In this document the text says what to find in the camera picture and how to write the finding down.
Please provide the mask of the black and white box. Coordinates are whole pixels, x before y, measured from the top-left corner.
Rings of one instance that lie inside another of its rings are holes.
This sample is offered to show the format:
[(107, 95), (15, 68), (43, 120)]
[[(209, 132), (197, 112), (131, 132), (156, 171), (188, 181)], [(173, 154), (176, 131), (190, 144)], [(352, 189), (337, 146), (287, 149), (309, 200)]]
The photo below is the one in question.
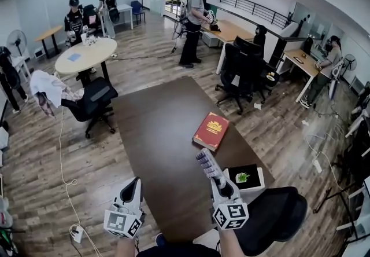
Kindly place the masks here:
[[(240, 172), (246, 172), (250, 174), (250, 177), (246, 183), (236, 183), (235, 177)], [(239, 188), (241, 193), (256, 192), (265, 188), (262, 168), (257, 167), (256, 164), (226, 168), (223, 173)]]

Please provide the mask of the black office chair with clothes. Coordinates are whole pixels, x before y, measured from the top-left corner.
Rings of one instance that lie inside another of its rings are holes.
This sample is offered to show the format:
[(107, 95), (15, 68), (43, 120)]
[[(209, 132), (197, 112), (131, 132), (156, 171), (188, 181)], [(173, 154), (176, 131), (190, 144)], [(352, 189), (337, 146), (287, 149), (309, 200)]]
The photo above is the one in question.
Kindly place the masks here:
[(109, 123), (106, 113), (112, 112), (112, 99), (118, 97), (116, 89), (103, 77), (94, 79), (84, 88), (81, 99), (77, 101), (62, 99), (61, 106), (68, 108), (78, 122), (90, 121), (85, 137), (90, 139), (90, 130), (100, 120), (104, 121), (114, 134), (116, 131)]

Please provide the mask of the plaid cloth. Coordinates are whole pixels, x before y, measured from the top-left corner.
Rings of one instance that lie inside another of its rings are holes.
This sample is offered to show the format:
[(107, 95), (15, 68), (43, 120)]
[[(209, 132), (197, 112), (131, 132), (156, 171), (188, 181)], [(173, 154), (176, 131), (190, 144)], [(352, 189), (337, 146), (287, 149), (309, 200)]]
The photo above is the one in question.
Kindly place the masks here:
[(77, 91), (73, 91), (69, 86), (66, 86), (62, 91), (61, 99), (76, 102), (78, 100), (81, 100), (83, 96), (84, 88), (81, 88)]

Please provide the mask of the round light wood table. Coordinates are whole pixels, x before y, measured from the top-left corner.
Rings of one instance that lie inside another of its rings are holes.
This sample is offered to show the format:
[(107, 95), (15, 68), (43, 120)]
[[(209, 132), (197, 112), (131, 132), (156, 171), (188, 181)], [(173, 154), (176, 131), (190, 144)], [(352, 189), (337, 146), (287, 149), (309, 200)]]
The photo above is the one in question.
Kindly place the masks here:
[[(55, 70), (60, 75), (78, 74), (83, 87), (86, 87), (91, 82), (88, 70), (100, 65), (103, 77), (107, 82), (110, 82), (106, 60), (115, 53), (116, 48), (117, 42), (111, 38), (99, 38), (96, 44), (91, 46), (79, 43), (59, 56), (55, 62)], [(73, 53), (81, 55), (75, 62), (68, 60), (68, 57)]]

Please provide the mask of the black metal stand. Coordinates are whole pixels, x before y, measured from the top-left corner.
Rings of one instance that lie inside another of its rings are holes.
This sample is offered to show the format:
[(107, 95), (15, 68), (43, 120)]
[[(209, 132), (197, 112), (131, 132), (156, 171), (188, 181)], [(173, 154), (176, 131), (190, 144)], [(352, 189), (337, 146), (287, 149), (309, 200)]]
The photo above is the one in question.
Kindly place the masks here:
[(327, 200), (332, 199), (336, 196), (339, 196), (343, 205), (344, 205), (344, 207), (345, 207), (347, 217), (350, 221), (349, 229), (352, 233), (354, 233), (355, 239), (358, 240), (358, 233), (357, 233), (357, 230), (356, 230), (356, 227), (355, 227), (355, 224), (354, 224), (354, 218), (353, 218), (353, 216), (351, 214), (351, 211), (350, 211), (349, 203), (347, 202), (348, 195), (346, 193), (353, 186), (354, 186), (354, 183), (349, 185), (348, 187), (346, 187), (344, 189), (341, 189), (340, 191), (338, 191), (336, 193), (333, 193), (333, 194), (331, 194), (332, 188), (328, 188), (325, 191), (324, 198), (322, 199), (322, 201), (318, 204), (318, 206), (315, 209), (313, 209), (313, 213), (317, 214), (321, 210), (322, 206), (324, 205), (324, 203)]

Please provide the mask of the red hardcover book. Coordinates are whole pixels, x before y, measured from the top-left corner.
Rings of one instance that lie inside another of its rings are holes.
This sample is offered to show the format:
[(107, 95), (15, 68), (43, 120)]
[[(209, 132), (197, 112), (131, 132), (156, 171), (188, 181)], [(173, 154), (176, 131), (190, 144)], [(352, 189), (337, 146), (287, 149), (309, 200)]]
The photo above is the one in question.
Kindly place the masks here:
[(194, 134), (193, 141), (215, 152), (220, 146), (229, 124), (230, 121), (226, 118), (209, 112)]

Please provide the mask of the small wooden table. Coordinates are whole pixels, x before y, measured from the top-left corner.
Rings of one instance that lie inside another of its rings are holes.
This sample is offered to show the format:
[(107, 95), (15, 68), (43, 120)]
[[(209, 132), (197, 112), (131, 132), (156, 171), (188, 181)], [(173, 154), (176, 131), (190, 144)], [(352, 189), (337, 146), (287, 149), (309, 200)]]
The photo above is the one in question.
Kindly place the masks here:
[(61, 30), (62, 30), (62, 25), (58, 25), (56, 27), (53, 27), (53, 28), (45, 31), (44, 33), (42, 33), (41, 35), (39, 35), (34, 40), (34, 42), (41, 42), (42, 43), (43, 49), (45, 51), (46, 58), (50, 58), (50, 55), (49, 55), (49, 52), (48, 52), (48, 49), (47, 49), (46, 43), (45, 43), (45, 40), (48, 37), (51, 37), (51, 39), (52, 39), (55, 54), (58, 55), (60, 53), (59, 48), (58, 48), (58, 45), (57, 45), (57, 42), (56, 42), (55, 34), (57, 32), (59, 32), (59, 31), (61, 31)]

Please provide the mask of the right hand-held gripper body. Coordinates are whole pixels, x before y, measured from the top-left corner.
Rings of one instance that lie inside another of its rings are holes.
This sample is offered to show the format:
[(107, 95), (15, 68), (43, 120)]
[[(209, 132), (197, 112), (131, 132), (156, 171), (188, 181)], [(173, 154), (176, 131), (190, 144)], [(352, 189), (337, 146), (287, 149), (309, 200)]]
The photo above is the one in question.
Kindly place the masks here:
[(247, 204), (241, 199), (214, 203), (213, 219), (221, 230), (240, 229), (249, 219)]

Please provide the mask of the person's left forearm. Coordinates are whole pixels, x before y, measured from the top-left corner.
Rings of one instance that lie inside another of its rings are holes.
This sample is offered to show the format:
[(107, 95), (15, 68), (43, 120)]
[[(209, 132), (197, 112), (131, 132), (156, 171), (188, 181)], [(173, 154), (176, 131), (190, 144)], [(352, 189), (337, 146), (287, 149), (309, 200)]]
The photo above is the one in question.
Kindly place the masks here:
[(135, 241), (130, 238), (119, 238), (114, 257), (135, 257)]

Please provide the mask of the person's right forearm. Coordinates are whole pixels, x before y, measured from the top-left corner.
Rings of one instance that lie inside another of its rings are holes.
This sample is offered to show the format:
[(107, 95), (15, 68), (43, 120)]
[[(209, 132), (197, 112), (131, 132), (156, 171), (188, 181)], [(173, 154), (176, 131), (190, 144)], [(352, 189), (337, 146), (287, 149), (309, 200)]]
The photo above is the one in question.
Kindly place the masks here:
[(245, 257), (234, 230), (223, 230), (220, 227), (217, 230), (222, 257)]

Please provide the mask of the white cabinet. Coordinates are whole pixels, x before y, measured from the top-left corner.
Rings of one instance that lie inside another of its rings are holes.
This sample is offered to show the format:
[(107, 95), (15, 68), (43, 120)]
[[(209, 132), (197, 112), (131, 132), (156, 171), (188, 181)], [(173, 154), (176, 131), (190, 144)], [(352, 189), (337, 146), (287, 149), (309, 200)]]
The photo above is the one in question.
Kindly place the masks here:
[(208, 47), (221, 47), (223, 44), (215, 34), (206, 31), (202, 33), (202, 40)]

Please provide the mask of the wooden desk with white legs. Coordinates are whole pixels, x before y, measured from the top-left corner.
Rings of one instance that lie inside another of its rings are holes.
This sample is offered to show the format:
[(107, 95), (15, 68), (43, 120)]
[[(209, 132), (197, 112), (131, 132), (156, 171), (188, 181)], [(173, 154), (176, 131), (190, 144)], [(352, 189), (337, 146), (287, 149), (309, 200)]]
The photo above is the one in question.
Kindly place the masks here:
[(252, 41), (254, 38), (254, 34), (227, 20), (219, 20), (217, 22), (217, 25), (220, 29), (219, 31), (212, 31), (208, 24), (204, 25), (202, 27), (202, 30), (215, 35), (223, 43), (223, 48), (216, 68), (216, 74), (219, 75), (224, 64), (225, 45), (227, 43), (233, 42), (237, 36), (246, 41)]
[[(304, 64), (298, 63), (294, 57), (300, 58)], [(308, 77), (304, 88), (301, 90), (297, 98), (295, 99), (296, 103), (299, 103), (300, 99), (305, 95), (308, 88), (312, 84), (314, 78), (317, 75), (323, 75), (317, 68), (316, 68), (317, 61), (304, 53), (301, 49), (296, 50), (288, 50), (283, 52), (282, 62), (278, 65), (278, 73), (283, 74), (285, 72), (292, 73), (294, 68), (298, 68), (300, 71), (304, 72), (304, 74)]]

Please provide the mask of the pink patterned cloth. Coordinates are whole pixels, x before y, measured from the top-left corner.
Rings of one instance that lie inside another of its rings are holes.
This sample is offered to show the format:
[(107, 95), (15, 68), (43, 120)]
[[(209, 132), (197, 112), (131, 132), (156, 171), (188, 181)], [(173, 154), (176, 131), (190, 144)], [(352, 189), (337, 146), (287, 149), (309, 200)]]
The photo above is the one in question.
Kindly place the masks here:
[(40, 109), (49, 117), (56, 118), (54, 112), (51, 109), (49, 100), (47, 99), (45, 93), (37, 92), (35, 95), (35, 100), (38, 103)]

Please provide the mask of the black metal railing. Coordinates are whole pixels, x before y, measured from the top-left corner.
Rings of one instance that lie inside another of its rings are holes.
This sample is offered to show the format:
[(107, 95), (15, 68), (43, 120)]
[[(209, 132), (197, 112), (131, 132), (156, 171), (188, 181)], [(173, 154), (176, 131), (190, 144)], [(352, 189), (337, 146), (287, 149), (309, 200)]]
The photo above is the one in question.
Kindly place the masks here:
[(251, 15), (255, 15), (261, 19), (270, 22), (272, 25), (284, 29), (290, 25), (293, 20), (291, 19), (292, 14), (284, 16), (270, 8), (254, 3), (249, 0), (220, 0), (220, 3), (232, 6), (235, 9), (245, 11)]

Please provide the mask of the black standing fan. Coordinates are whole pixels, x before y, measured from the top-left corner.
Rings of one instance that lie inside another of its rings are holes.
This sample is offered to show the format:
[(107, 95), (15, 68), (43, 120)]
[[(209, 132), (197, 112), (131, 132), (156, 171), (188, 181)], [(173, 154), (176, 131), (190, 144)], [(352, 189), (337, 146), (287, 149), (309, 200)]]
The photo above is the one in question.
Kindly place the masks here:
[(27, 47), (27, 38), (21, 30), (12, 31), (6, 41), (6, 47), (13, 57), (24, 55)]
[(357, 67), (357, 60), (356, 58), (352, 55), (352, 54), (347, 54), (345, 55), (344, 57), (344, 67), (343, 67), (343, 72), (342, 72), (342, 78), (347, 81), (347, 83), (349, 82), (347, 79), (346, 79), (346, 75), (351, 72), (351, 71), (354, 71)]

